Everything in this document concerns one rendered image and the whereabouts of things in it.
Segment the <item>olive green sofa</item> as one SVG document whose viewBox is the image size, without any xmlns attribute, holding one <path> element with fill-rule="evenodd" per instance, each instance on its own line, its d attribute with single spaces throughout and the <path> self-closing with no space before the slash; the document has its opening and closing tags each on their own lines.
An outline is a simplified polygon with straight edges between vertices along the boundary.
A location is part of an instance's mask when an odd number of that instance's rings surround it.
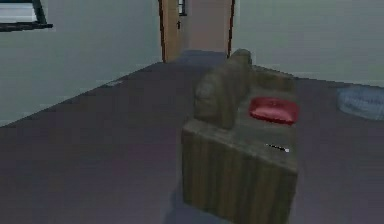
<svg viewBox="0 0 384 224">
<path fill-rule="evenodd" d="M 198 82 L 181 131 L 183 200 L 233 224 L 288 224 L 299 176 L 297 122 L 252 118 L 255 97 L 298 105 L 292 75 L 254 65 L 246 49 Z"/>
</svg>

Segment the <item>red cushion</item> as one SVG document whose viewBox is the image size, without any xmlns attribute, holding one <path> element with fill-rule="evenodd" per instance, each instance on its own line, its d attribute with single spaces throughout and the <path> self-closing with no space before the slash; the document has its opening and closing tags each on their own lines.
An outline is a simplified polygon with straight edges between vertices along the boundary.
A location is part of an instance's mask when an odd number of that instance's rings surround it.
<svg viewBox="0 0 384 224">
<path fill-rule="evenodd" d="M 252 118 L 285 125 L 295 124 L 299 111 L 295 102 L 274 97 L 252 98 L 248 106 Z"/>
</svg>

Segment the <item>pale blue round floor cushion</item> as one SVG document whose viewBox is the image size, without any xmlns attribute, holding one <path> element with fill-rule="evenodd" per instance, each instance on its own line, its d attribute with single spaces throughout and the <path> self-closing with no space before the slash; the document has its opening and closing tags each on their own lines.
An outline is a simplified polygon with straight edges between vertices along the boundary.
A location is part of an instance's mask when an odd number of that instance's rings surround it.
<svg viewBox="0 0 384 224">
<path fill-rule="evenodd" d="M 384 121 L 384 89 L 371 86 L 338 88 L 337 106 L 350 115 Z"/>
</svg>

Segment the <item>light wooden room door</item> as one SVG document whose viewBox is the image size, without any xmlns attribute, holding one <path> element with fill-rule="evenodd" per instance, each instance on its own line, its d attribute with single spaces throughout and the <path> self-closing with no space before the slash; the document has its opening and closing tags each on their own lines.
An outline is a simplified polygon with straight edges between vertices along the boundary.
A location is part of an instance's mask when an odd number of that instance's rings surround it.
<svg viewBox="0 0 384 224">
<path fill-rule="evenodd" d="M 162 60 L 167 63 L 176 60 L 181 54 L 181 35 L 177 29 L 180 21 L 178 0 L 158 0 Z"/>
</svg>

